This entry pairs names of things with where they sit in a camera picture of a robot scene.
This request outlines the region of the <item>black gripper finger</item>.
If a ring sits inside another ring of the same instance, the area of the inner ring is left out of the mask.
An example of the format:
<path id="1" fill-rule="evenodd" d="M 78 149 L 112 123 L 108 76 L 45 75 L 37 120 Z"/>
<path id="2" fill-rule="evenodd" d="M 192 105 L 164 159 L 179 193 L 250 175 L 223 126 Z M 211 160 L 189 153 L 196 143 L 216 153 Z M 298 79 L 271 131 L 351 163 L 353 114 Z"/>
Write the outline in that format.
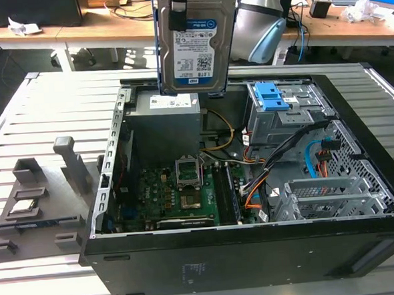
<path id="1" fill-rule="evenodd" d="M 171 1 L 169 10 L 170 31 L 185 31 L 187 29 L 187 2 Z"/>

